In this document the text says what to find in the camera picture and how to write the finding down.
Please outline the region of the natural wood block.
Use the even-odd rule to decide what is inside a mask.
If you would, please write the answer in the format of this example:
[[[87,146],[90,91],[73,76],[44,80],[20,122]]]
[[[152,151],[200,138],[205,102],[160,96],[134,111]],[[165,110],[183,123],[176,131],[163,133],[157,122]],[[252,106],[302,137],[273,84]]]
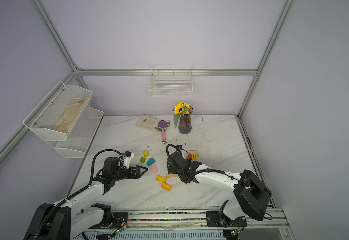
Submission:
[[[191,151],[188,151],[188,153],[190,155],[199,155],[199,151],[198,150],[191,150]]]
[[[167,178],[178,178],[178,174],[166,174]]]

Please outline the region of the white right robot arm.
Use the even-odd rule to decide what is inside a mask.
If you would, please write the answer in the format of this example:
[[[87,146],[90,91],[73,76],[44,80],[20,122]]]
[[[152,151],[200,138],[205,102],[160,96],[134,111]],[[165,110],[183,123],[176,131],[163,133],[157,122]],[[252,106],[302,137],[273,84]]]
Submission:
[[[217,212],[218,225],[230,227],[235,223],[242,223],[245,216],[256,221],[271,219],[267,217],[267,208],[272,192],[252,171],[230,173],[213,169],[198,161],[184,159],[179,152],[167,155],[167,166],[186,185],[207,184],[235,196],[234,202],[224,201]]]

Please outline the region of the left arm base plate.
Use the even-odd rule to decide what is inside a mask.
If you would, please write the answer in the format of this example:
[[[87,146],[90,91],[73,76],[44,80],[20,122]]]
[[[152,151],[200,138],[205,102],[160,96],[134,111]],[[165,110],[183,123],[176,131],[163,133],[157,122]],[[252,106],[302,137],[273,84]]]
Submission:
[[[127,224],[128,215],[127,212],[109,212],[98,225],[102,229],[118,229]]]

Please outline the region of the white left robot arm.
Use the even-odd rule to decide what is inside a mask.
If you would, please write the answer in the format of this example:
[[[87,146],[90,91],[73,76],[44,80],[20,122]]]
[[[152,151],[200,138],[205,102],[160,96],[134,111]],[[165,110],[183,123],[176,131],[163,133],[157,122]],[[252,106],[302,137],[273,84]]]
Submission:
[[[113,213],[110,205],[97,199],[106,194],[117,181],[137,180],[148,168],[123,164],[122,158],[110,157],[103,168],[86,185],[67,198],[39,206],[26,231],[26,240],[72,240],[91,227],[115,228],[116,232],[126,228],[127,213]]]

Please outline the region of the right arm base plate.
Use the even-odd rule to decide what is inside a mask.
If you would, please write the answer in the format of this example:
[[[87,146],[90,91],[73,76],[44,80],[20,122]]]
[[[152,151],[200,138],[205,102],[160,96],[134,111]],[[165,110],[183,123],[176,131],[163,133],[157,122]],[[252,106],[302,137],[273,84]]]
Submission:
[[[206,212],[207,226],[208,227],[239,227],[244,228],[247,226],[245,217],[239,217],[235,220],[231,220],[223,213],[219,211],[207,211]]]

